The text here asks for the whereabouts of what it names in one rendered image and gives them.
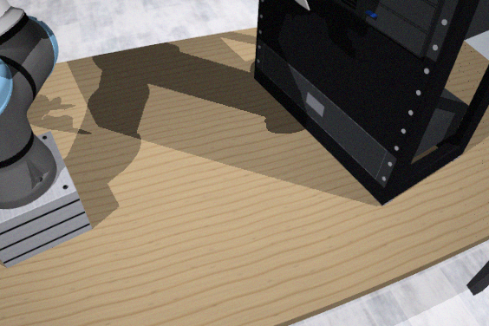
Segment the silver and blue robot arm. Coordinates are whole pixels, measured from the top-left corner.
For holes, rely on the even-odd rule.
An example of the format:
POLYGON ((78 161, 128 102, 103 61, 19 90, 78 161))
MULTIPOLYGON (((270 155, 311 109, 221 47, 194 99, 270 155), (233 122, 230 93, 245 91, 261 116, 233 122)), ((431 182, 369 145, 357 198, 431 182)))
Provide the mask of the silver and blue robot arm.
POLYGON ((34 135, 27 111, 58 52, 46 23, 0 0, 0 209, 37 200, 55 180, 54 156, 34 135))

